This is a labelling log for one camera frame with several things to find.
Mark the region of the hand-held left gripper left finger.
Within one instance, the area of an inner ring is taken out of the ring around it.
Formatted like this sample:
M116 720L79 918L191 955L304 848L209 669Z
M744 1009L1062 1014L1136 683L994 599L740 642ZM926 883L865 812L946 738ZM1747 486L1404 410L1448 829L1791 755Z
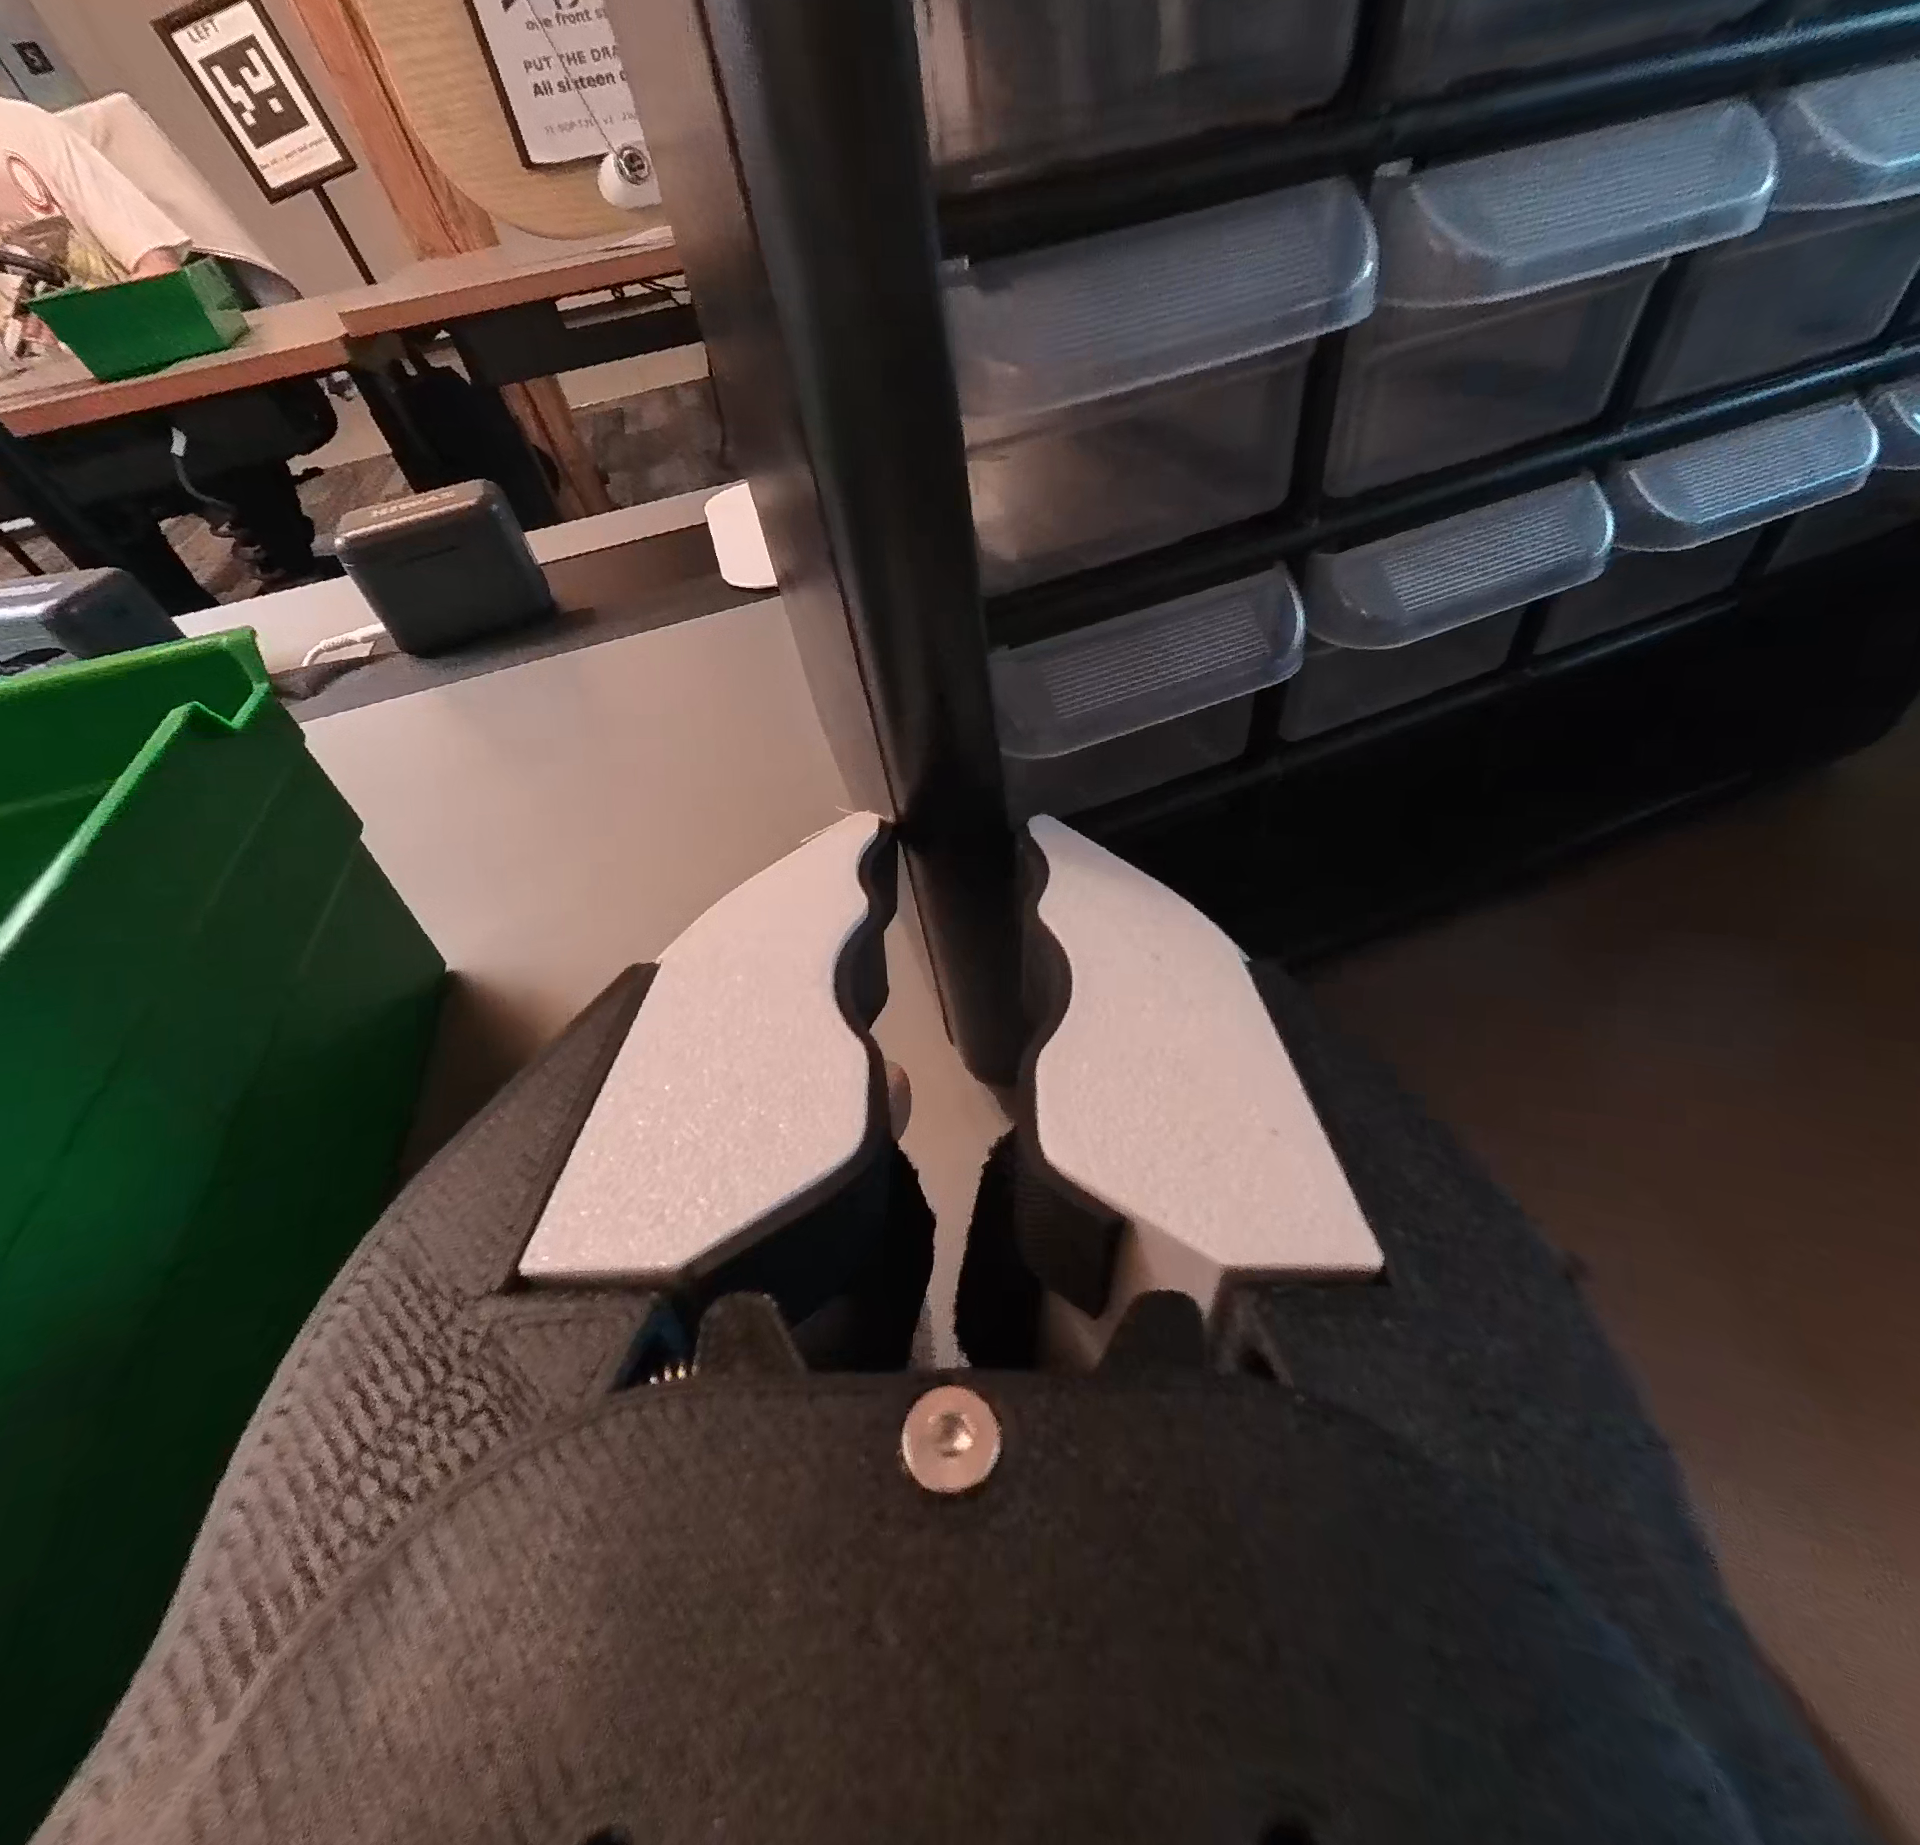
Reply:
M684 1290L891 1143L897 825L849 812L684 927L519 1252L524 1287Z

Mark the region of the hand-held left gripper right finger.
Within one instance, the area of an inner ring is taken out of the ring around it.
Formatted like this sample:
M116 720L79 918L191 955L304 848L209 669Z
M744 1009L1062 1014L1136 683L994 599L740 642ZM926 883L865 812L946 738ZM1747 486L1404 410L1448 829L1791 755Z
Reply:
M1056 814L1025 825L1016 1252L1039 1347L1103 1351L1141 1297L1206 1324L1238 1287L1373 1287L1386 1252L1250 955Z

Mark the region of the green plastic bin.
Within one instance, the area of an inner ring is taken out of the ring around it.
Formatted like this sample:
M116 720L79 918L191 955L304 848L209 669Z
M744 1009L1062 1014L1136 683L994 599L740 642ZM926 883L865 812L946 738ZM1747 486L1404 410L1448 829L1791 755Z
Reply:
M444 959L251 632L5 682L0 1837L182 1583L394 1191Z

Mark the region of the black drawer cabinet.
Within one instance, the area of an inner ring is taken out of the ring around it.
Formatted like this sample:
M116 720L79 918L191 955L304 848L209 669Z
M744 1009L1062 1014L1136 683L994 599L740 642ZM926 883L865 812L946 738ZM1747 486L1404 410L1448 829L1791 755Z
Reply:
M856 807L907 835L948 1038L1016 1066L1016 812L946 328L909 0L605 0L709 387ZM1258 959L1324 959L1874 747L1916 702L1916 561L1858 547L1356 738L1068 812Z

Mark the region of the rows of clear cabinet drawers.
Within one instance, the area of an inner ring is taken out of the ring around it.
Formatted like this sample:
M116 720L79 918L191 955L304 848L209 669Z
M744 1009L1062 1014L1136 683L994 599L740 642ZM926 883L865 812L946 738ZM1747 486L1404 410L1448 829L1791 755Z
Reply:
M1916 0L909 0L1016 812L1916 561Z

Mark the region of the white rounded device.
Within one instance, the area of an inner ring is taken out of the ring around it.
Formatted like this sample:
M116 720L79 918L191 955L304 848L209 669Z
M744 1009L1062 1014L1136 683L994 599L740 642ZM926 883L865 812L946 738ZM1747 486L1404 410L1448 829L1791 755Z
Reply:
M714 569L732 592L781 592L754 491L744 481L707 493Z

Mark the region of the black office chair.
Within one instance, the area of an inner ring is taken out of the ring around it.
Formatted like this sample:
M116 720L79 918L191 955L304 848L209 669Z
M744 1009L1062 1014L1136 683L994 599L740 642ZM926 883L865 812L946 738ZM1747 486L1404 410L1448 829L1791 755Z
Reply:
M267 592L342 576L316 550L316 521L289 475L289 459L316 453L335 430L342 413L316 375L175 407L175 475Z

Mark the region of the black battery charger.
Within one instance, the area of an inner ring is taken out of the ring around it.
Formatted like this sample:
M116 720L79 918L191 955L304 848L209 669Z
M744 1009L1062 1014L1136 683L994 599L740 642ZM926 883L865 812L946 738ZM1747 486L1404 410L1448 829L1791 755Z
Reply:
M0 674L175 647L182 624L125 569L54 569L0 583Z

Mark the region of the grey background table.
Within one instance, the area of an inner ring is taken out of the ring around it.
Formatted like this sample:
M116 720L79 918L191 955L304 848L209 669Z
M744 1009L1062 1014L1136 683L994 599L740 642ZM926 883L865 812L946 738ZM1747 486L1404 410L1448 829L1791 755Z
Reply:
M671 231L661 239L556 239L539 254L491 243L405 263L399 276L376 282L363 292L326 294L326 309L342 322L347 338L381 338L408 328L444 328L453 322L498 314L514 304L624 292L681 269L684 261Z

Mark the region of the wooden desk in background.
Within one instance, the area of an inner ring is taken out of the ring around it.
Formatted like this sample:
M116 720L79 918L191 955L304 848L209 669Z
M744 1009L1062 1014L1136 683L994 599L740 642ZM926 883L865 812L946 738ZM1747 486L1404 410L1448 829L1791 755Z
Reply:
M175 407L267 391L349 364L347 325L329 300L293 300L247 314L251 334L230 352L172 369L93 382L70 352L44 352L0 382L0 418L18 441L87 430Z

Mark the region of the small green bin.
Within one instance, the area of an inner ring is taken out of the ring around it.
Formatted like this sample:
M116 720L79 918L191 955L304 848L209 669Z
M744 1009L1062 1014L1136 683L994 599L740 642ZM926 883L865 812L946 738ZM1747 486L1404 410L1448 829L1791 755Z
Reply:
M93 382L132 382L251 338L251 314L217 261L26 304Z

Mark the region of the beige woven board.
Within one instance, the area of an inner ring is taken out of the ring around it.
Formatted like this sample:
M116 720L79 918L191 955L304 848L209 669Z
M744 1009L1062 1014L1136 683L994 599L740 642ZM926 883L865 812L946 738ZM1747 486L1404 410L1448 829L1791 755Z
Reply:
M471 0L349 0L430 163L514 243L676 243L671 208L615 208L597 163L524 163Z

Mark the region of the black white tag sign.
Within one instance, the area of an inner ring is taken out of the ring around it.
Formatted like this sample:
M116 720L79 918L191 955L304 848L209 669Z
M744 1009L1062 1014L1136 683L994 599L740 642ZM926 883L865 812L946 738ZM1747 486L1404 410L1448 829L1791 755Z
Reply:
M326 108L326 95L304 81L289 39L274 31L267 0L187 0L152 22L172 61L226 129L247 175L272 207L316 194L357 276L376 285L376 269L349 237L335 178L357 175L357 153Z

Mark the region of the framed wall poster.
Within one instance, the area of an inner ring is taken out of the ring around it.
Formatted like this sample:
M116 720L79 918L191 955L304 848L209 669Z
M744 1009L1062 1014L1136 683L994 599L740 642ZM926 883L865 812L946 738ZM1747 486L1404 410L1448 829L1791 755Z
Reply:
M519 163L556 175L640 141L605 0L466 0Z

